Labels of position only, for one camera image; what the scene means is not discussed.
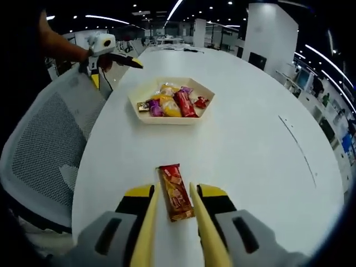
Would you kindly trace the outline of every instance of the red candy wrapper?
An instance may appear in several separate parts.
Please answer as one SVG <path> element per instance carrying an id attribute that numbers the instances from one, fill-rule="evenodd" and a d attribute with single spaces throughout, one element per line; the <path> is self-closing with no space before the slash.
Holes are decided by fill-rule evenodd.
<path id="1" fill-rule="evenodd" d="M 179 172 L 179 164 L 160 166 L 159 170 L 171 221 L 194 217 L 194 210 Z"/>
<path id="2" fill-rule="evenodd" d="M 187 92 L 183 90 L 176 92 L 174 99 L 177 102 L 183 117 L 198 118 Z"/>
<path id="3" fill-rule="evenodd" d="M 206 103 L 209 102 L 209 99 L 206 99 L 202 96 L 198 96 L 198 100 L 194 103 L 194 105 L 198 108 L 206 108 Z"/>

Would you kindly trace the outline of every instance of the ceiling light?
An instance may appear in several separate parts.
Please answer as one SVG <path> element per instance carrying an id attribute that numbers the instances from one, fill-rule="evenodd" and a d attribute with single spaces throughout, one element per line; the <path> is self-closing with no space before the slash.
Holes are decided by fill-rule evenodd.
<path id="1" fill-rule="evenodd" d="M 338 68 L 338 66 L 336 66 L 330 59 L 328 59 L 327 57 L 325 57 L 322 53 L 320 53 L 319 51 L 315 50 L 313 47 L 308 46 L 307 44 L 305 45 L 306 48 L 312 50 L 313 52 L 317 53 L 320 57 L 322 57 L 323 59 L 325 59 L 326 61 L 328 61 L 342 76 L 344 76 L 344 78 L 351 84 L 351 86 L 354 88 L 354 85 L 351 83 L 351 81 L 349 80 L 348 77 L 346 77 L 346 75 Z"/>
<path id="2" fill-rule="evenodd" d="M 176 11 L 176 9 L 178 8 L 178 6 L 183 2 L 183 0 L 178 0 L 177 3 L 174 5 L 171 13 L 169 14 L 167 21 L 170 20 L 170 18 L 172 17 L 172 15 L 174 14 L 174 12 Z"/>
<path id="3" fill-rule="evenodd" d="M 305 57 L 297 52 L 294 52 L 297 56 L 300 56 L 302 59 L 305 59 Z"/>
<path id="4" fill-rule="evenodd" d="M 351 108 L 353 109 L 353 111 L 356 112 L 356 110 L 355 110 L 354 106 L 352 105 L 350 99 L 347 97 L 347 95 L 345 95 L 344 91 L 340 88 L 340 86 L 338 86 L 338 84 L 324 70 L 322 70 L 322 73 L 324 73 L 325 76 L 327 76 L 333 82 L 333 84 L 335 84 L 337 89 L 339 89 L 340 92 L 344 95 L 344 97 L 347 100 L 347 102 L 349 102 L 349 104 L 350 104 Z"/>
<path id="5" fill-rule="evenodd" d="M 116 22 L 121 22 L 121 23 L 124 23 L 124 24 L 129 24 L 126 21 L 119 21 L 118 19 L 108 18 L 108 17 L 101 17 L 101 16 L 94 16 L 94 15 L 86 15 L 85 17 L 86 18 L 102 18 L 102 19 L 107 19 L 109 21 L 116 21 Z"/>

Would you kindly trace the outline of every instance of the gray chair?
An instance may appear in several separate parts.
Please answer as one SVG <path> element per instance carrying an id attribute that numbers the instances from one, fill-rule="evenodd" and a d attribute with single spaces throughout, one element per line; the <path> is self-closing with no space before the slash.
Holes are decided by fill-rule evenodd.
<path id="1" fill-rule="evenodd" d="M 0 159 L 1 183 L 15 213 L 41 229 L 71 232 L 77 171 L 105 102 L 77 67 L 37 96 Z"/>

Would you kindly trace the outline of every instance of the white table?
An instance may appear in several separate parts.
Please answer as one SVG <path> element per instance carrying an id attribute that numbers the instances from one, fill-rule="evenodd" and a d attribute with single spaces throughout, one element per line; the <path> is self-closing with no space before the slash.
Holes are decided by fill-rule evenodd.
<path id="1" fill-rule="evenodd" d="M 185 185 L 225 190 L 275 231 L 289 251 L 314 252 L 343 204 L 338 164 L 306 108 L 281 84 L 228 53 L 146 50 L 143 70 L 129 69 L 94 125 L 80 164 L 72 212 L 73 238 L 131 187 L 158 181 L 155 167 L 181 164 Z M 156 76 L 191 77 L 215 92 L 193 126 L 144 125 L 127 94 Z M 288 129 L 288 118 L 312 175 Z M 195 219 L 171 223 L 160 196 L 155 266 L 204 266 Z"/>

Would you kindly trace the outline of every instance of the black ceiling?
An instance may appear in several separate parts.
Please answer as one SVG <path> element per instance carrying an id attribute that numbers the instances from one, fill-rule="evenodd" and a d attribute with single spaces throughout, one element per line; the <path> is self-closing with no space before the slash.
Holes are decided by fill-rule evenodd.
<path id="1" fill-rule="evenodd" d="M 193 22 L 195 18 L 203 18 L 207 21 L 216 22 L 219 19 L 221 24 L 237 24 L 241 25 L 240 30 L 243 33 L 246 31 L 248 23 L 244 18 L 248 19 L 246 9 L 250 2 L 277 2 L 264 1 L 264 0 L 232 0 L 233 4 L 228 4 L 229 0 L 183 0 L 182 4 L 178 7 L 170 21 L 190 21 Z M 290 3 L 300 3 L 306 7 L 296 6 Z M 302 50 L 306 61 L 312 61 L 312 66 L 320 71 L 321 68 L 325 69 L 327 63 L 319 65 L 322 61 L 319 56 L 314 52 L 308 51 L 304 47 L 305 44 L 311 45 L 328 58 L 332 59 L 341 69 L 344 69 L 343 62 L 346 62 L 346 69 L 348 77 L 353 83 L 356 81 L 356 66 L 355 66 L 355 52 L 354 42 L 354 18 L 352 16 L 352 1 L 337 1 L 331 3 L 330 1 L 317 0 L 317 1 L 301 1 L 289 0 L 279 2 L 278 4 L 286 12 L 294 18 L 299 25 L 299 36 L 297 51 Z M 97 15 L 111 17 L 126 21 L 130 24 L 136 24 L 143 28 L 147 28 L 149 24 L 143 21 L 145 18 L 152 19 L 151 23 L 157 21 L 165 21 L 167 16 L 176 4 L 176 0 L 165 1 L 105 1 L 103 4 L 95 2 L 90 5 L 88 2 L 77 6 L 68 6 L 61 2 L 55 1 L 47 4 L 47 15 L 56 16 L 55 19 L 50 21 L 50 25 L 54 30 L 63 34 L 70 30 L 81 31 L 85 27 L 88 29 L 111 28 L 125 26 L 122 23 L 108 21 L 104 19 L 86 18 L 85 15 Z M 134 16 L 133 12 L 150 11 L 150 14 L 144 16 Z M 330 30 L 333 36 L 334 49 L 338 53 L 333 55 L 330 50 L 329 37 L 327 30 Z M 331 75 L 337 75 L 338 80 L 341 80 L 340 75 L 332 68 L 327 68 Z"/>

